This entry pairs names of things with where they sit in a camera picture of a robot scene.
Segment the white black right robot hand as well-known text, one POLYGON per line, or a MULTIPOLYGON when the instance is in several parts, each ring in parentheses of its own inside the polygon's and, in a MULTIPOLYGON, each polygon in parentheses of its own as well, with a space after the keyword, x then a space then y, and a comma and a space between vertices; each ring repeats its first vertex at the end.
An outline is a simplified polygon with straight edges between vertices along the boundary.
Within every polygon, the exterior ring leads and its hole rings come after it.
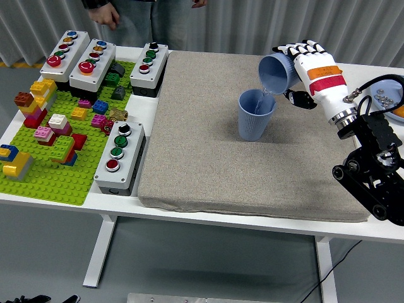
POLYGON ((331 122, 336 116, 353 114, 355 106, 346 103, 348 87, 341 69, 334 57, 319 43, 304 40, 294 44, 279 45, 273 48, 288 56, 294 65, 306 92, 323 107, 326 120, 331 122))

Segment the person's right hand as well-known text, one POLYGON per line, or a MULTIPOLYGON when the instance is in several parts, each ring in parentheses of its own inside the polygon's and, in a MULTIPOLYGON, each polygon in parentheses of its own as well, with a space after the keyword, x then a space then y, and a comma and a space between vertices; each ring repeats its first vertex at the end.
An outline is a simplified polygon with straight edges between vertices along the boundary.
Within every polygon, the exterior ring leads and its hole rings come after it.
POLYGON ((112 31, 117 28, 120 21, 119 13, 111 3, 99 8, 89 9, 88 15, 92 21, 99 25, 107 25, 112 31))

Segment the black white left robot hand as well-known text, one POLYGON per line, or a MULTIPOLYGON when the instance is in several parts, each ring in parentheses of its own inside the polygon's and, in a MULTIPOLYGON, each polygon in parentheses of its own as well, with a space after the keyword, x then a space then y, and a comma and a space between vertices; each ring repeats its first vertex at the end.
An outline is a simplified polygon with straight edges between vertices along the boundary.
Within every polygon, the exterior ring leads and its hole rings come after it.
MULTIPOLYGON (((14 300, 7 300, 6 303, 47 303, 51 302, 51 298, 48 295, 37 295, 33 298, 26 298, 22 295, 20 298, 15 298, 14 300)), ((68 297, 63 303, 77 303, 81 300, 79 295, 72 295, 68 297)))

